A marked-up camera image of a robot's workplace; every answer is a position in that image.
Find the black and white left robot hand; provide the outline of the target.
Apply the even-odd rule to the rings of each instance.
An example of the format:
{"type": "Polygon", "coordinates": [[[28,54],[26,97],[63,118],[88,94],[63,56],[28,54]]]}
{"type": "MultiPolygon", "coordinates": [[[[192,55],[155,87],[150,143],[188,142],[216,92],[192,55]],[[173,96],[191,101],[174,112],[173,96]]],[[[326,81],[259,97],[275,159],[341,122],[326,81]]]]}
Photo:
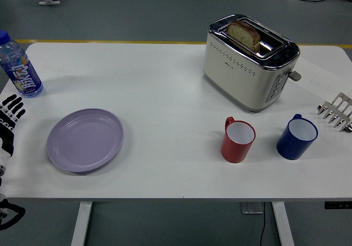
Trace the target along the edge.
{"type": "Polygon", "coordinates": [[[14,129],[17,121],[25,114],[22,97],[13,94],[1,103],[1,166],[14,152],[14,129]]]}

